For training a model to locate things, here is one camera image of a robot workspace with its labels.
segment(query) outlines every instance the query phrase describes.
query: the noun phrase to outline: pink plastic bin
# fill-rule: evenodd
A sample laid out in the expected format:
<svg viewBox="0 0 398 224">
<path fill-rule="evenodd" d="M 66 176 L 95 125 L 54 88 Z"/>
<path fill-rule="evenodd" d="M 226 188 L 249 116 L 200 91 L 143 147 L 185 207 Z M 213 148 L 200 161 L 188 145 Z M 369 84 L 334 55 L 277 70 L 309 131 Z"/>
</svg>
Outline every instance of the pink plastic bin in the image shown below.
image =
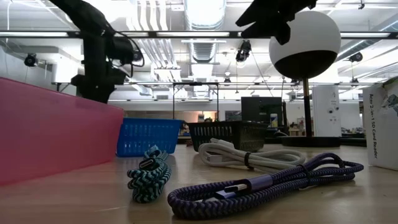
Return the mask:
<svg viewBox="0 0 398 224">
<path fill-rule="evenodd" d="M 0 185 L 110 161 L 123 110 L 0 78 Z"/>
</svg>

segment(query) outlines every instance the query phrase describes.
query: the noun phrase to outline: black monitor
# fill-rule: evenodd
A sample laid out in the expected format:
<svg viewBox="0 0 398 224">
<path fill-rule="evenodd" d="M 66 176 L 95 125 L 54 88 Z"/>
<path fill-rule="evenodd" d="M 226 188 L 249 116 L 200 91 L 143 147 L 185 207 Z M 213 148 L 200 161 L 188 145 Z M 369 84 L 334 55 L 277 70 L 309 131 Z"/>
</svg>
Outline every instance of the black monitor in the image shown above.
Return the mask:
<svg viewBox="0 0 398 224">
<path fill-rule="evenodd" d="M 271 123 L 271 114 L 278 115 L 278 127 L 283 126 L 281 97 L 242 97 L 242 120 Z"/>
</svg>

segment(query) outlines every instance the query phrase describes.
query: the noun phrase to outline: robotic arm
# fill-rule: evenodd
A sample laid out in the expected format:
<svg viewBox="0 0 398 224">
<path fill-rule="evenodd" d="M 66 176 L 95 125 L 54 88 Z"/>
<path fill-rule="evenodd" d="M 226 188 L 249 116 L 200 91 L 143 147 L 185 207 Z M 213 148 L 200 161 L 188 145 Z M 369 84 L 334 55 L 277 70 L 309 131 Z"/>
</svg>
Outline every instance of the robotic arm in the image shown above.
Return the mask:
<svg viewBox="0 0 398 224">
<path fill-rule="evenodd" d="M 287 22 L 306 7 L 313 9 L 316 5 L 317 0 L 254 0 L 236 25 L 242 27 L 254 22 L 242 32 L 244 39 L 274 36 L 284 45 L 290 40 Z"/>
<path fill-rule="evenodd" d="M 107 103 L 115 85 L 123 85 L 126 74 L 113 67 L 113 60 L 121 65 L 145 61 L 136 43 L 129 37 L 115 37 L 118 33 L 105 19 L 104 14 L 82 0 L 49 0 L 63 10 L 80 29 L 85 55 L 85 75 L 72 78 L 82 97 Z"/>
</svg>

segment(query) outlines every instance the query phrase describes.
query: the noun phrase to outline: wooden table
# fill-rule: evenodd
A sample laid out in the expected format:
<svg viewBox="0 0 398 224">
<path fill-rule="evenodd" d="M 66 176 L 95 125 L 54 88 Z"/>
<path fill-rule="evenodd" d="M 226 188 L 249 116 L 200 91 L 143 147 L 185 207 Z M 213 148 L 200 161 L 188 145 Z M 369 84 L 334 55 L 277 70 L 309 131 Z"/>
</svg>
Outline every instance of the wooden table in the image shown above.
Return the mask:
<svg viewBox="0 0 398 224">
<path fill-rule="evenodd" d="M 266 146 L 278 149 L 282 146 Z M 253 177 L 248 170 L 204 165 L 192 148 L 178 146 L 168 158 L 173 174 L 152 204 L 131 202 L 126 171 L 140 159 L 115 159 L 51 177 L 0 187 L 1 224 L 141 224 L 141 223 L 398 223 L 398 172 L 369 167 L 365 148 L 299 149 L 307 157 L 334 152 L 360 162 L 355 181 L 301 190 L 248 212 L 221 220 L 189 222 L 174 217 L 167 195 L 176 188 Z"/>
</svg>

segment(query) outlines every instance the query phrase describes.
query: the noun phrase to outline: black clamp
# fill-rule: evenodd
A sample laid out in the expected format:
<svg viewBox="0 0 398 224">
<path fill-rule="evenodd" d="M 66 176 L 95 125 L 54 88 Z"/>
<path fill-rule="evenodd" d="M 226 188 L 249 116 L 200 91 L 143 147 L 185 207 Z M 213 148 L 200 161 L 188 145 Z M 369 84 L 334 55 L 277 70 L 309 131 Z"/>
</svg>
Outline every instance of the black clamp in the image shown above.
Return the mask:
<svg viewBox="0 0 398 224">
<path fill-rule="evenodd" d="M 246 155 L 244 155 L 244 165 L 248 167 L 250 170 L 254 170 L 253 167 L 250 166 L 249 164 L 249 157 L 250 157 L 251 152 L 247 152 Z"/>
</svg>

